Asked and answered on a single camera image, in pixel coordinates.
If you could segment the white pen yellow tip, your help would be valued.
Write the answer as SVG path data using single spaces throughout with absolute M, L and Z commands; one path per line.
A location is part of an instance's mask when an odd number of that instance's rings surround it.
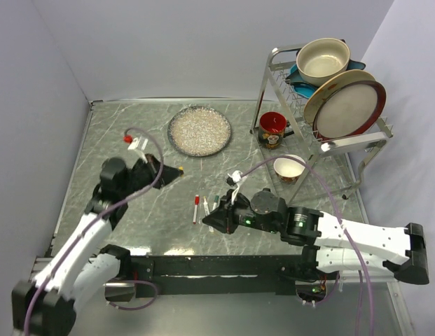
M 205 217 L 207 217 L 210 214 L 210 211 L 209 211 L 209 205 L 207 202 L 207 198 L 205 196 L 203 197 L 203 207 L 204 207 L 204 211 L 205 211 Z M 214 233 L 214 228 L 209 226 L 209 231 L 211 233 Z

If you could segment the white pen red tip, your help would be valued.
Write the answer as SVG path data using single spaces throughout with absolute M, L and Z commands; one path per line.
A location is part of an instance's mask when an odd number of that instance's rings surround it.
M 193 208 L 193 224 L 194 225 L 198 222 L 198 212 L 199 212 L 199 205 L 195 205 L 195 200 L 194 200 L 194 208 Z

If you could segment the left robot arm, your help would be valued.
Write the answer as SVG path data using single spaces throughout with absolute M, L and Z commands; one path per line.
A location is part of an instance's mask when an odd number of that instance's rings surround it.
M 92 198 L 64 246 L 32 279 L 13 288 L 14 329 L 24 335 L 68 335 L 83 305 L 105 283 L 134 283 L 131 252 L 99 245 L 114 231 L 129 201 L 169 185 L 183 173 L 152 154 L 132 167 L 120 157 L 106 160 Z

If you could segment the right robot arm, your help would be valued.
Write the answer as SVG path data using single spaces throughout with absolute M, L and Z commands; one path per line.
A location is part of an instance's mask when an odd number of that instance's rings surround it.
M 279 235 L 282 242 L 302 248 L 299 269 L 308 279 L 367 270 L 407 284 L 429 283 L 424 230 L 417 223 L 381 227 L 338 220 L 324 211 L 288 206 L 268 188 L 251 199 L 229 190 L 202 222 L 228 235 L 242 226 Z

